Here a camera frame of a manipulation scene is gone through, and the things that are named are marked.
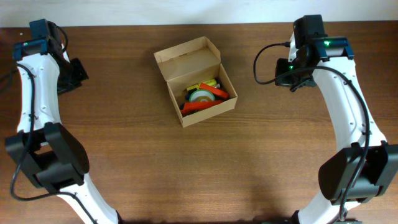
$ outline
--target red plastic piece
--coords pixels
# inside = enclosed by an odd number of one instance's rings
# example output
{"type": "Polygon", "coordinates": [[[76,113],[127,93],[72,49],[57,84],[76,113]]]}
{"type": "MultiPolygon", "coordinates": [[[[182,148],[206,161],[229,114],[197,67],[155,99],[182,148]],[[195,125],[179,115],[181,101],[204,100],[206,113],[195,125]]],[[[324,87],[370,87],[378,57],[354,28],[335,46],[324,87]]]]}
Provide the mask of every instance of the red plastic piece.
{"type": "Polygon", "coordinates": [[[186,113],[194,111],[194,110],[204,110],[207,108],[211,108],[212,106],[216,106],[222,102],[223,102],[222,100],[216,100],[216,101],[208,101],[208,102],[185,103],[184,109],[181,110],[181,114],[186,114],[186,113]]]}
{"type": "Polygon", "coordinates": [[[206,85],[204,83],[201,83],[199,86],[199,89],[201,90],[208,90],[210,91],[212,94],[221,97],[222,99],[226,100],[229,96],[229,94],[223,90],[219,90],[217,88],[214,88],[212,86],[206,85]]]}

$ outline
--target white wall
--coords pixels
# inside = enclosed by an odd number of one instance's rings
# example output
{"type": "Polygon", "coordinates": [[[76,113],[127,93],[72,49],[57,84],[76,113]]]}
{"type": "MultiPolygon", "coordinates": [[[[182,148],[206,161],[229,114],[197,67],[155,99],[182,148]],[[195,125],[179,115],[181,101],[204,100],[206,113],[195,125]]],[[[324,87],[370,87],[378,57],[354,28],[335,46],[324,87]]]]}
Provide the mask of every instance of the white wall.
{"type": "Polygon", "coordinates": [[[398,20],[398,0],[0,0],[0,27],[398,20]]]}

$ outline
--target open cardboard box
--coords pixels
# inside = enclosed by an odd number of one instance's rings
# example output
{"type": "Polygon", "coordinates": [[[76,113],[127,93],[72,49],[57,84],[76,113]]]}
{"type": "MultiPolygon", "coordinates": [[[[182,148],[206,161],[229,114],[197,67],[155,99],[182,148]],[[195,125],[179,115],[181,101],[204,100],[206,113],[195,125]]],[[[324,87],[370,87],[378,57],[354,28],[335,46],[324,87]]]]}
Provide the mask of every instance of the open cardboard box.
{"type": "Polygon", "coordinates": [[[170,97],[183,128],[235,108],[238,95],[221,64],[220,51],[207,37],[161,50],[155,54],[156,62],[167,83],[170,97]],[[229,98],[211,108],[184,116],[180,105],[185,103],[187,87],[212,78],[217,79],[229,98]]]}

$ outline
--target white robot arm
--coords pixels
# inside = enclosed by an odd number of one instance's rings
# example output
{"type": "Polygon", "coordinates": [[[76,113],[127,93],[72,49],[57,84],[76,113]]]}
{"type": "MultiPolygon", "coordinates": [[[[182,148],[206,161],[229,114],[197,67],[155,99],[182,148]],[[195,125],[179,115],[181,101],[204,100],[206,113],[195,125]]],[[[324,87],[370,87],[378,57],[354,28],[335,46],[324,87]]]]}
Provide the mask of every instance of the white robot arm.
{"type": "Polygon", "coordinates": [[[22,65],[18,67],[22,80],[22,112],[17,128],[19,134],[6,139],[7,152],[17,162],[25,150],[26,143],[21,140],[30,134],[33,122],[34,132],[31,134],[35,137],[35,146],[29,146],[32,150],[27,153],[22,166],[28,179],[36,187],[45,187],[49,193],[64,199],[85,223],[122,223],[117,211],[104,201],[91,181],[84,148],[61,124],[58,94],[80,86],[80,82],[87,78],[85,71],[77,59],[70,62],[66,50],[62,50],[59,27],[54,23],[42,19],[31,22],[30,28],[33,40],[16,44],[14,51],[14,59],[22,65]],[[30,116],[32,77],[34,119],[30,116]],[[49,144],[53,151],[44,156],[34,152],[45,144],[49,144]]]}
{"type": "MultiPolygon", "coordinates": [[[[289,58],[277,62],[276,85],[290,87],[292,92],[303,86],[319,86],[333,123],[338,152],[320,168],[320,191],[307,207],[295,212],[290,220],[293,224],[329,224],[341,220],[345,218],[341,215],[342,208],[348,211],[382,195],[397,172],[398,147],[387,144],[374,122],[359,87],[353,57],[348,40],[328,37],[321,15],[314,15],[294,22],[289,58]],[[370,149],[367,154],[364,148],[370,149]],[[365,156],[361,167],[358,164],[365,156]],[[351,179],[354,180],[352,187],[347,189],[351,179]]],[[[258,82],[255,64],[254,75],[258,82]]]]}

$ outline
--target wooden surface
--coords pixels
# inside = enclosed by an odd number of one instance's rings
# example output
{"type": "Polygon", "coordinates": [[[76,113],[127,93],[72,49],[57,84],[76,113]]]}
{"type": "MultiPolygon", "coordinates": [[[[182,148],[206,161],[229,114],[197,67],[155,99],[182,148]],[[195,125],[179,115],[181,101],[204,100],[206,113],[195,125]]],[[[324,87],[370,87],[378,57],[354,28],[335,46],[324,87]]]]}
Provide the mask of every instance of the wooden surface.
{"type": "MultiPolygon", "coordinates": [[[[391,144],[398,144],[398,22],[327,23],[345,35],[369,109],[391,144]]],[[[59,97],[62,122],[84,145],[90,175],[125,220],[233,222],[289,217],[318,191],[318,169],[335,154],[335,137],[318,88],[295,93],[256,84],[254,56],[289,40],[291,24],[67,27],[71,58],[89,80],[59,97]],[[154,52],[207,36],[238,93],[236,109],[183,129],[154,52]]],[[[12,67],[12,44],[28,29],[0,29],[0,72],[12,67]]],[[[263,79],[288,49],[259,59],[263,79]]],[[[0,137],[16,133],[21,84],[0,96],[0,137]]],[[[0,150],[0,223],[81,223],[61,199],[18,202],[9,195],[15,164],[0,150]]],[[[36,190],[20,175],[17,193],[36,190]]],[[[385,196],[349,213],[365,223],[396,223],[398,178],[385,196]]]]}

